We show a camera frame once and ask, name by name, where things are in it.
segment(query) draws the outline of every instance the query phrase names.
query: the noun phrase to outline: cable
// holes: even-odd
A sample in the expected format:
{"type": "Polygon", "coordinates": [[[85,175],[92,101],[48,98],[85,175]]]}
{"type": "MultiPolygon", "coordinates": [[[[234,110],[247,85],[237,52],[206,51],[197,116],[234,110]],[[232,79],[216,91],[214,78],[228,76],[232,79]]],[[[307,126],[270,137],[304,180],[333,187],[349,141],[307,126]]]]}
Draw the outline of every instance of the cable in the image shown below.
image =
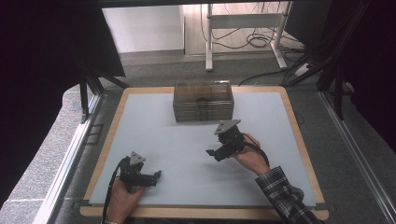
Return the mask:
{"type": "Polygon", "coordinates": [[[113,175],[111,176],[110,182],[108,183],[105,205],[103,207],[103,213],[102,213],[102,222],[101,222],[102,224],[104,224],[106,220],[107,208],[108,208],[108,204],[110,203],[111,190],[113,188],[114,181],[116,180],[117,171],[120,169],[121,164],[123,163],[124,160],[129,160],[129,158],[126,157],[119,162],[119,164],[116,167],[116,170],[113,172],[113,175]]]}

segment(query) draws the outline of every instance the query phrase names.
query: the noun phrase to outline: black curtain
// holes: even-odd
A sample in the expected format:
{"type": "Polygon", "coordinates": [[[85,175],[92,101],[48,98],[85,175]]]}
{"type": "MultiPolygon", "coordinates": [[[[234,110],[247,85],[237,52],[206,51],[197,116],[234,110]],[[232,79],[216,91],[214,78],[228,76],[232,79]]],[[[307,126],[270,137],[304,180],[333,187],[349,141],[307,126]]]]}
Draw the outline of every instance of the black curtain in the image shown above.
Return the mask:
{"type": "Polygon", "coordinates": [[[100,8],[54,1],[0,3],[0,204],[23,175],[77,85],[81,64],[124,76],[100,8]]]}

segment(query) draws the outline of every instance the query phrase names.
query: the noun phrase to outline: light gray board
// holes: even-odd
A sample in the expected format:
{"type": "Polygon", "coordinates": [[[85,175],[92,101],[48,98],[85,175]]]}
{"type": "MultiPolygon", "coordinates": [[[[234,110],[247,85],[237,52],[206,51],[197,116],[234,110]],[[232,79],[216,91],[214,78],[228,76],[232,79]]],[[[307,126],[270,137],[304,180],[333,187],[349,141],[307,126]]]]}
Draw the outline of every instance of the light gray board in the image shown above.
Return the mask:
{"type": "MultiPolygon", "coordinates": [[[[304,191],[304,203],[315,199],[279,93],[234,93],[233,118],[238,128],[257,138],[271,167],[282,166],[290,183],[304,191]]],[[[234,159],[217,162],[207,149],[220,147],[218,121],[176,123],[173,93],[129,95],[105,167],[90,203],[103,204],[118,162],[134,150],[147,160],[142,174],[163,174],[140,204],[270,205],[256,176],[234,159]]]]}

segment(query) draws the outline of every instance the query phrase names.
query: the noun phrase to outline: wrist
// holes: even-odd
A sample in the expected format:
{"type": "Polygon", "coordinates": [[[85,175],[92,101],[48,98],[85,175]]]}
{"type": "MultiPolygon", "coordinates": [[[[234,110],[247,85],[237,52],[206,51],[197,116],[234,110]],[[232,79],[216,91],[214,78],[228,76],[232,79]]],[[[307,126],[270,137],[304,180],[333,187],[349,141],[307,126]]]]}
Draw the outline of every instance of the wrist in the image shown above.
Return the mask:
{"type": "Polygon", "coordinates": [[[268,173],[270,170],[271,170],[270,167],[268,167],[268,166],[263,166],[263,167],[258,167],[257,169],[255,169],[255,170],[254,170],[254,173],[255,173],[257,176],[261,176],[261,175],[264,175],[264,174],[268,173]]]}

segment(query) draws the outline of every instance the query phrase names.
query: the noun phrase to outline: metal frame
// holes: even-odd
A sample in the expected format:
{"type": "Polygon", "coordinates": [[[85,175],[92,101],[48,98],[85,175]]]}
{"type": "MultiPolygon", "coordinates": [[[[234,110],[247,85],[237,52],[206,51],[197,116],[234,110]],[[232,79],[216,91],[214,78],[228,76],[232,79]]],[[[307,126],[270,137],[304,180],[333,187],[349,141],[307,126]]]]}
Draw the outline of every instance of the metal frame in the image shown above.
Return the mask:
{"type": "MultiPolygon", "coordinates": [[[[101,100],[102,96],[94,95],[90,102],[90,113],[93,114],[96,112],[98,108],[98,104],[101,100]]],[[[44,224],[50,220],[52,212],[55,208],[56,203],[58,202],[59,195],[64,187],[64,183],[66,181],[67,176],[73,166],[75,158],[81,149],[83,144],[84,137],[89,130],[91,123],[93,122],[93,116],[89,116],[88,119],[78,125],[75,135],[73,136],[72,142],[69,145],[69,148],[64,155],[64,160],[62,161],[58,172],[56,173],[52,184],[49,187],[49,191],[44,198],[43,203],[40,206],[40,209],[35,216],[35,224],[44,224]]]]}
{"type": "Polygon", "coordinates": [[[275,40],[271,42],[271,48],[276,56],[280,69],[288,68],[279,50],[279,42],[285,29],[289,15],[291,2],[288,2],[282,13],[267,14],[239,14],[239,15],[213,15],[211,4],[207,5],[207,41],[206,41],[206,71],[213,70],[212,30],[230,28],[257,28],[274,27],[276,29],[275,40]]]}
{"type": "Polygon", "coordinates": [[[323,101],[323,104],[325,104],[325,107],[327,108],[330,116],[332,117],[332,121],[334,122],[336,128],[344,139],[353,160],[356,162],[359,170],[361,171],[361,175],[363,176],[367,186],[373,193],[388,223],[396,223],[396,210],[392,199],[389,197],[384,186],[376,177],[373,169],[365,159],[364,155],[361,153],[361,148],[353,138],[347,125],[343,120],[340,120],[336,112],[332,109],[333,105],[331,97],[328,93],[323,91],[320,91],[318,94],[323,101]]]}

